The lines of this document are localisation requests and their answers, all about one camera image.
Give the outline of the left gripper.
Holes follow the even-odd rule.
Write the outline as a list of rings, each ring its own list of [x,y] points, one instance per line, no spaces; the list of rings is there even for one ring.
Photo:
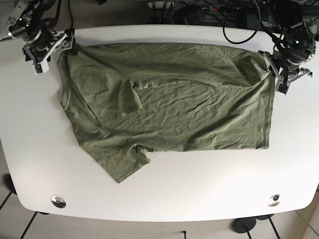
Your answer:
[[[275,85],[277,92],[286,95],[293,82],[304,76],[313,76],[312,71],[301,67],[300,64],[291,64],[280,58],[278,51],[274,51],[274,54],[270,54],[266,51],[258,51],[258,54],[263,56],[269,63],[272,74],[277,79]]]

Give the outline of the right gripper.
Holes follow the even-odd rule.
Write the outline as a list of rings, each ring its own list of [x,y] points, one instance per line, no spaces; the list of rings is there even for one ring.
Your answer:
[[[69,28],[61,34],[51,33],[47,29],[39,29],[30,41],[22,48],[25,61],[32,61],[32,68],[36,75],[49,70],[50,55],[56,49],[75,54],[75,29]]]

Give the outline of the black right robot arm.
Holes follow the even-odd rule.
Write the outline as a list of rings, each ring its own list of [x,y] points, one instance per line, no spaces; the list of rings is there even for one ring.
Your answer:
[[[49,70],[50,55],[57,48],[77,55],[73,25],[61,34],[54,29],[59,20],[62,1],[58,1],[54,18],[43,18],[44,12],[54,4],[54,0],[20,0],[5,24],[10,38],[20,38],[25,42],[22,52],[26,62],[32,61],[36,75]]]

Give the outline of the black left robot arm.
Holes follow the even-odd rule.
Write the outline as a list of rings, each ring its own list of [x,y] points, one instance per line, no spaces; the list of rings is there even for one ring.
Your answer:
[[[270,16],[272,26],[260,22],[262,29],[274,43],[273,53],[259,51],[271,67],[277,79],[276,91],[287,94],[293,82],[313,76],[313,72],[301,67],[316,52],[316,41],[304,24],[302,6],[291,0],[265,0],[263,6]]]

